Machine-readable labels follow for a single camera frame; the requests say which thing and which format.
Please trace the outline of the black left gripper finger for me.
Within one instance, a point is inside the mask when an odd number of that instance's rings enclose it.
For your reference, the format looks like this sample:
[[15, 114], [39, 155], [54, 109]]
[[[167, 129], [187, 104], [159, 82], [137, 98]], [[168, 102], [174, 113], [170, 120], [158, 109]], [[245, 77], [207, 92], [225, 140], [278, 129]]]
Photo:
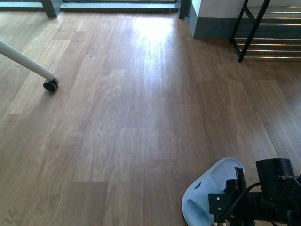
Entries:
[[245, 181], [244, 169], [241, 167], [235, 167], [235, 171], [236, 171], [237, 181], [244, 182]]

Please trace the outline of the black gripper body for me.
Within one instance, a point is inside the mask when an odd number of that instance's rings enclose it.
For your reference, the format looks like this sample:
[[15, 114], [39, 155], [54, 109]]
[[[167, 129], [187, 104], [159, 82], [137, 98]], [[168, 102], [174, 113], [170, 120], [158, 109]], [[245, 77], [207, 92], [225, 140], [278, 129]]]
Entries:
[[253, 220], [246, 216], [239, 216], [244, 213], [246, 207], [239, 207], [243, 198], [254, 187], [260, 183], [254, 183], [246, 187], [245, 182], [239, 182], [236, 179], [226, 181], [226, 189], [223, 193], [210, 193], [208, 195], [209, 213], [214, 217], [214, 225], [226, 225], [229, 222], [230, 226], [254, 226]]

